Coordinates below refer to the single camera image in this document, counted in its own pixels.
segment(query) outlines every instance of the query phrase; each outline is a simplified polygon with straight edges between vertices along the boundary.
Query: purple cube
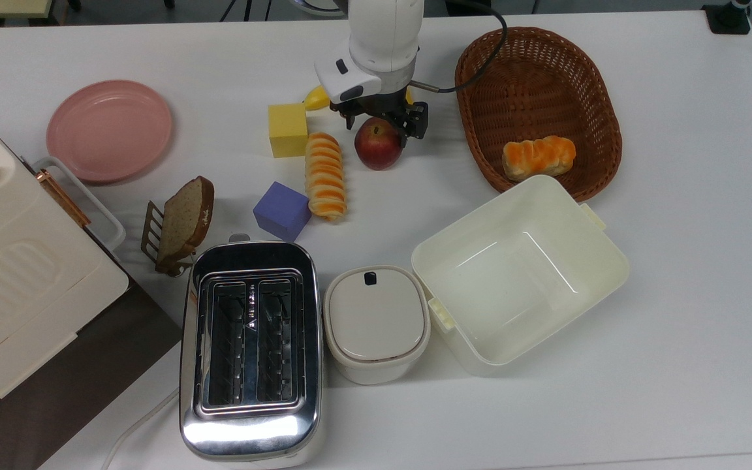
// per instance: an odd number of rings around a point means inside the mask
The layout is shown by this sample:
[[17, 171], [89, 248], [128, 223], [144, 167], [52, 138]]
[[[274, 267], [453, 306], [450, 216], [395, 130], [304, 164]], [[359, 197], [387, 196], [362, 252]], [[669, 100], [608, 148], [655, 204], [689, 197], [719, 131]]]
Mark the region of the purple cube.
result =
[[309, 198], [277, 181], [254, 206], [257, 225], [286, 242], [298, 238], [311, 216]]

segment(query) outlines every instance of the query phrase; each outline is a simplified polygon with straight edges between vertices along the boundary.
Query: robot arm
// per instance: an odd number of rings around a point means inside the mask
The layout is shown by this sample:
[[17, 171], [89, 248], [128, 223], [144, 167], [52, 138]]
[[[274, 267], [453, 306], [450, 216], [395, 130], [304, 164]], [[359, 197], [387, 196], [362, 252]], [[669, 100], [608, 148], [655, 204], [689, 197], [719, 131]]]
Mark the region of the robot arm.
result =
[[332, 102], [353, 127], [355, 116], [388, 120], [402, 136], [422, 139], [428, 105], [408, 104], [405, 89], [414, 75], [424, 0], [350, 0], [350, 35], [315, 62]]

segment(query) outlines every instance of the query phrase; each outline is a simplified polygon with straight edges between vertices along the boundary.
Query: white cord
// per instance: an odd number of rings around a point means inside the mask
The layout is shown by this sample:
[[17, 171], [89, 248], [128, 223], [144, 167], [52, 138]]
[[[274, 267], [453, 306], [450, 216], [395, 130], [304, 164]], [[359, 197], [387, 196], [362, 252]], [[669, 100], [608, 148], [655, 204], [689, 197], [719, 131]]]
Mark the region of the white cord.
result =
[[104, 460], [104, 466], [101, 467], [101, 470], [107, 470], [107, 468], [110, 467], [110, 464], [112, 463], [112, 459], [118, 453], [118, 449], [120, 449], [121, 444], [123, 444], [123, 441], [126, 441], [126, 438], [129, 437], [130, 434], [135, 432], [138, 428], [141, 428], [141, 426], [148, 422], [150, 418], [155, 416], [156, 413], [161, 411], [162, 408], [166, 407], [168, 403], [173, 401], [176, 396], [179, 396], [179, 388], [176, 387], [175, 390], [173, 390], [173, 393], [170, 393], [167, 398], [162, 399], [161, 403], [155, 406], [152, 410], [149, 411], [149, 413], [145, 414], [143, 417], [141, 417], [140, 420], [137, 420], [134, 425], [129, 426], [129, 429], [123, 432], [123, 434], [120, 435], [120, 437], [117, 438], [116, 443], [114, 443], [114, 446], [112, 446], [112, 450], [108, 455], [106, 456], [106, 459]]

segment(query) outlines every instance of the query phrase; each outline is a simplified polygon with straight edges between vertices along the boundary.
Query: yellow cube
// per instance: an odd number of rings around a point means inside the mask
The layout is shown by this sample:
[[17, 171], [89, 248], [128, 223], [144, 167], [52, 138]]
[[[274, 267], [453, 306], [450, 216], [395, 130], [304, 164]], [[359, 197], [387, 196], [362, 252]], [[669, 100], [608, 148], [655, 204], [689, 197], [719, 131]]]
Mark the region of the yellow cube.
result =
[[304, 103], [269, 106], [269, 142], [272, 155], [301, 157], [307, 153], [307, 108]]

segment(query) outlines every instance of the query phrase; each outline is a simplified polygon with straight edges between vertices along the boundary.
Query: twisted bread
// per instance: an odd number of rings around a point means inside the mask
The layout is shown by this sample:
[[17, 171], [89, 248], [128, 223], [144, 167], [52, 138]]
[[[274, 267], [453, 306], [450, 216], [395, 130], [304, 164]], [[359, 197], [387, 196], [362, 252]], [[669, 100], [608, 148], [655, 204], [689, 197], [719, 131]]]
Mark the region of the twisted bread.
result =
[[337, 140], [323, 132], [310, 134], [305, 166], [309, 210], [330, 222], [342, 217], [347, 211], [347, 188]]

